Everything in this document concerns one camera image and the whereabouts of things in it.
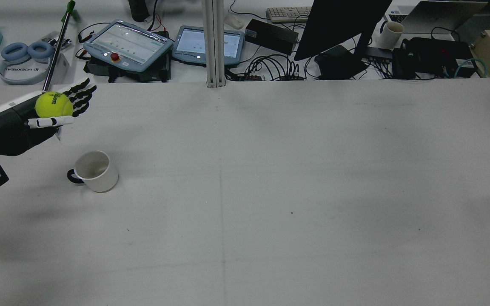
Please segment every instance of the headphone ear cushion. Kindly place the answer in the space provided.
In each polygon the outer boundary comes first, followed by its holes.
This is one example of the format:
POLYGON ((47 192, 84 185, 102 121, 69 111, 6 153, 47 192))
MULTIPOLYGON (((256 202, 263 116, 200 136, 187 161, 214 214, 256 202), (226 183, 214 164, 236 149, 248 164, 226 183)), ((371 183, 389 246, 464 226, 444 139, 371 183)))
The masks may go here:
POLYGON ((28 45, 23 42, 15 42, 6 46, 1 50, 1 56, 4 60, 12 64, 25 62, 29 60, 28 45))
POLYGON ((28 47, 28 54, 37 62, 48 62, 54 54, 52 45, 45 41, 35 41, 28 47))

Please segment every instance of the blue headphones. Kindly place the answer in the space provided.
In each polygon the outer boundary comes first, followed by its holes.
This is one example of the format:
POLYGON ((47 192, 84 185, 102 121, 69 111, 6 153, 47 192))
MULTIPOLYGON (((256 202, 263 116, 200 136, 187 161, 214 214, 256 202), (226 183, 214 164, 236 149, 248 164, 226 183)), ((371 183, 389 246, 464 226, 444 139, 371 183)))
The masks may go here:
POLYGON ((4 76, 5 70, 14 65, 27 62, 33 58, 36 62, 48 62, 52 60, 54 48, 45 41, 35 41, 31 45, 26 45, 23 42, 15 42, 4 47, 1 51, 1 56, 4 60, 0 62, 0 78, 9 85, 33 85, 41 82, 46 78, 48 69, 45 69, 40 74, 26 79, 8 79, 4 76))

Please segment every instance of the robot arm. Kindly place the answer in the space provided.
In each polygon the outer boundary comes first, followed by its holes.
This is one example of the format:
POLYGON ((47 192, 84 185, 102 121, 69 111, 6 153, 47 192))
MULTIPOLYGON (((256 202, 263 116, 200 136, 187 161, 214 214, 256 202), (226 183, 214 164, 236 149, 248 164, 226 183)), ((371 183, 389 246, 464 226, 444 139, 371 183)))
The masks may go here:
MULTIPOLYGON (((89 106, 92 93, 96 90, 96 86, 89 82, 90 79, 85 78, 59 91, 72 102, 72 117, 84 113, 89 106)), ((62 124, 73 122, 70 116, 39 119, 35 112, 35 102, 41 94, 42 91, 35 91, 0 105, 0 155, 20 155, 52 137, 62 124)), ((0 186, 8 180, 0 166, 0 186)))

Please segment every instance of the black monitor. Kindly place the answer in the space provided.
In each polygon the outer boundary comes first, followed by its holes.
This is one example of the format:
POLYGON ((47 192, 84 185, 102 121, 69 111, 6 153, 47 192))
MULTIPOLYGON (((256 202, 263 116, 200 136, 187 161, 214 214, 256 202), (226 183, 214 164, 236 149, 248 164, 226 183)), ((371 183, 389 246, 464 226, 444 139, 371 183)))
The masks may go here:
POLYGON ((365 68, 362 57, 377 23, 383 18, 391 2, 392 0, 315 0, 294 60, 318 56, 360 34, 351 56, 351 60, 356 63, 355 67, 350 67, 349 58, 346 58, 350 53, 345 48, 340 47, 345 53, 336 50, 331 54, 340 57, 340 62, 349 66, 346 67, 349 70, 356 70, 363 65, 358 72, 362 71, 365 68))

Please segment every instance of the touchscreen tablet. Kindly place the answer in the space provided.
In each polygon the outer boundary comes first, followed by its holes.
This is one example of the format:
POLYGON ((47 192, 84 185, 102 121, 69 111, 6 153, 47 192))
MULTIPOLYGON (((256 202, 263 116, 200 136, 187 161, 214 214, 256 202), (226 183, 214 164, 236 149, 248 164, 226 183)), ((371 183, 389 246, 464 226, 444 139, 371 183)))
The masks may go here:
POLYGON ((84 43, 91 56, 124 70, 142 72, 169 51, 173 41, 115 20, 84 43))
MULTIPOLYGON (((224 31, 224 65, 237 66, 241 60, 245 34, 240 31, 224 31)), ((181 26, 171 56, 185 64, 206 66, 204 29, 181 26)))

